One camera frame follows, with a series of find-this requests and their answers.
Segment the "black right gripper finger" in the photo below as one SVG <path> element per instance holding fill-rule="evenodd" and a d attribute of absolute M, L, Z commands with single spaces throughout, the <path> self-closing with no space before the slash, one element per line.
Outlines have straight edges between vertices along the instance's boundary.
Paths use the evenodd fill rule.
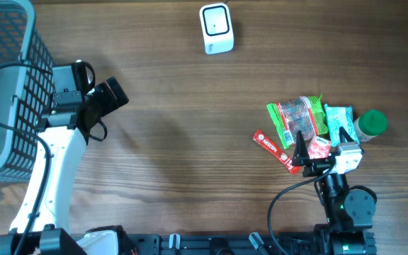
<path fill-rule="evenodd" d="M 339 128 L 339 139 L 340 143 L 353 142 L 353 138 L 347 133 L 343 126 Z"/>
<path fill-rule="evenodd" d="M 308 154 L 305 139 L 302 135 L 302 131 L 298 130 L 296 134 L 295 150 L 292 158 L 293 166 L 304 166 L 308 164 L 310 156 Z"/>

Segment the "mint green wipes pack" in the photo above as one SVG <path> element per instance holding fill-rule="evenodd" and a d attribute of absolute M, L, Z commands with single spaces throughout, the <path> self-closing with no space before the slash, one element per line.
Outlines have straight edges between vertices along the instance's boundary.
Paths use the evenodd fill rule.
<path fill-rule="evenodd" d="M 325 104 L 324 111 L 327 117 L 327 127 L 333 147 L 336 147 L 340 143 L 340 127 L 343 127 L 345 131 L 347 131 L 353 141 L 357 144 L 360 143 L 353 124 L 353 109 L 351 106 L 328 106 Z"/>

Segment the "red tissue pack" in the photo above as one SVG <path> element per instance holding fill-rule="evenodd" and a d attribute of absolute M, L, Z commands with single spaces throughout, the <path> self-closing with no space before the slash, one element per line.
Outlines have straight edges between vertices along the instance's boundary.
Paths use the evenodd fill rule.
<path fill-rule="evenodd" d="M 314 136 L 307 148 L 310 159 L 327 158 L 331 149 L 331 142 L 324 138 Z"/>

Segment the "green lid jar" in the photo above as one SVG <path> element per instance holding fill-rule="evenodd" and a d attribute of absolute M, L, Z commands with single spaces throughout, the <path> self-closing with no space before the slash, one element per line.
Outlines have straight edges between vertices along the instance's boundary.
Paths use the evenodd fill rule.
<path fill-rule="evenodd" d="M 378 110 L 368 110 L 353 122 L 359 142 L 367 142 L 383 134 L 388 127 L 388 119 Z"/>

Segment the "green candy bag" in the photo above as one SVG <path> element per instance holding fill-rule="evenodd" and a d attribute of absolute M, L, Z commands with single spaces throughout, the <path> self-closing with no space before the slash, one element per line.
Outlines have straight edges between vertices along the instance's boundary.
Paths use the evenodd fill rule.
<path fill-rule="evenodd" d="M 302 133 L 305 141 L 329 132 L 321 98 L 300 96 L 285 103 L 266 105 L 284 149 L 295 144 L 298 131 Z"/>

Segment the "red snack bar wrapper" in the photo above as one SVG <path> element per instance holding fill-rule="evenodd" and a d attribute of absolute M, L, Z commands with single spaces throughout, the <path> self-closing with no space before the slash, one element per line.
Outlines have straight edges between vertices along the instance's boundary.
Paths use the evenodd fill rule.
<path fill-rule="evenodd" d="M 291 174 L 296 175 L 299 172 L 300 167 L 293 166 L 292 159 L 273 140 L 266 136 L 262 130 L 257 130 L 252 139 L 267 152 L 271 153 Z"/>

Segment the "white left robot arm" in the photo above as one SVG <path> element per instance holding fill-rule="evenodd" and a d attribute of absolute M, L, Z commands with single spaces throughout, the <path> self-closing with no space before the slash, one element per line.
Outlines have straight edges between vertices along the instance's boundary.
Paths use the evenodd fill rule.
<path fill-rule="evenodd" d="M 133 254 L 121 226 L 94 228 L 79 239 L 69 233 L 73 183 L 94 138 L 91 129 L 128 103 L 127 95 L 113 77 L 97 84 L 88 62 L 54 66 L 48 74 L 57 87 L 34 132 L 12 129 L 33 138 L 38 148 L 23 204 L 8 234 L 0 235 L 0 254 Z"/>

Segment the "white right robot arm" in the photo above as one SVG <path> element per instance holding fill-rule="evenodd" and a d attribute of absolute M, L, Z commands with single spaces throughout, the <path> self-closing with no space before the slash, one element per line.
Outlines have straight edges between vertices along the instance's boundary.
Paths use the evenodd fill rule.
<path fill-rule="evenodd" d="M 326 157 L 313 159 L 302 132 L 297 131 L 293 165 L 310 177 L 324 207 L 327 224 L 315 225 L 313 249 L 316 254 L 374 254 L 373 227 L 377 195 L 365 186 L 348 185 L 347 173 L 356 170 L 364 150 L 343 128 L 341 143 Z"/>

